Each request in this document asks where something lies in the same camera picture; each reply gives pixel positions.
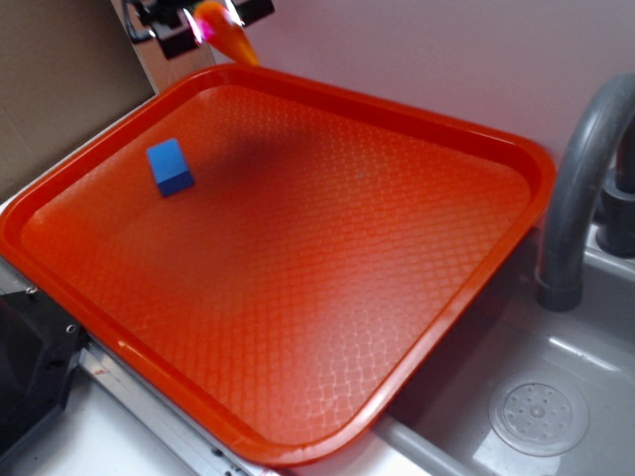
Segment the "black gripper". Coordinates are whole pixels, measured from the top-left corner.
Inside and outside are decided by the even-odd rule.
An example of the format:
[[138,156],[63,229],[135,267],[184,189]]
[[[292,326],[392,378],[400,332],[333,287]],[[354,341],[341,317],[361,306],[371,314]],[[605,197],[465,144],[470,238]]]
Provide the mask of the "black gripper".
[[[198,36],[192,15],[201,2],[131,1],[129,13],[137,17],[141,27],[129,25],[130,41],[141,44],[155,40],[168,60],[207,44]],[[243,30],[275,13],[274,3],[270,0],[215,2],[225,6]]]

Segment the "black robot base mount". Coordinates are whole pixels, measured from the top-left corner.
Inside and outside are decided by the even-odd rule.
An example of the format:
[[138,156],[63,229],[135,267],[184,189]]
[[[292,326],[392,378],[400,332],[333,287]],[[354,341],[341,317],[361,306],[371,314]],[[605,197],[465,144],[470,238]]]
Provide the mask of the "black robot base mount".
[[65,410],[83,326],[37,288],[1,297],[1,464]]

